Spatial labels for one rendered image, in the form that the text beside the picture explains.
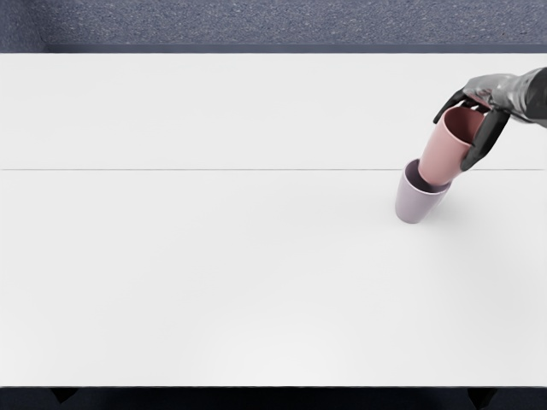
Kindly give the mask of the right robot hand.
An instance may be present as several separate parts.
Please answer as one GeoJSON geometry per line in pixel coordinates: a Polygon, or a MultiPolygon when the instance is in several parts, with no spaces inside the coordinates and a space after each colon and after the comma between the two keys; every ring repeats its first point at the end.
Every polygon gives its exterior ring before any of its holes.
{"type": "Polygon", "coordinates": [[[485,115],[473,137],[471,148],[460,164],[465,172],[481,161],[493,148],[504,127],[511,119],[522,123],[531,120],[526,114],[526,94],[532,82],[532,74],[497,73],[470,79],[456,91],[433,119],[437,123],[449,108],[461,105],[475,108],[485,115]]]}

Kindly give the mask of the pink cup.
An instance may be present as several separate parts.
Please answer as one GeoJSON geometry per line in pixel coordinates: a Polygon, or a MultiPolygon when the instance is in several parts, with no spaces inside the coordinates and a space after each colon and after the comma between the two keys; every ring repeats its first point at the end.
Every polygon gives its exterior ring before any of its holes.
{"type": "Polygon", "coordinates": [[[481,112],[453,107],[435,125],[419,161],[418,171],[430,185],[446,185],[460,172],[475,133],[484,120],[481,112]]]}

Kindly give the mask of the lilac cup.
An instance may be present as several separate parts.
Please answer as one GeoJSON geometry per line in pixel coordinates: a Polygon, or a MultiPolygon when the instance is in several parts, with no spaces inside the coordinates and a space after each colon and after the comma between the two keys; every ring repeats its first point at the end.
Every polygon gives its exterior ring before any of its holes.
{"type": "Polygon", "coordinates": [[[444,199],[452,182],[443,185],[430,184],[420,172],[421,160],[414,159],[403,169],[395,200],[397,217],[409,224],[423,221],[444,199]]]}

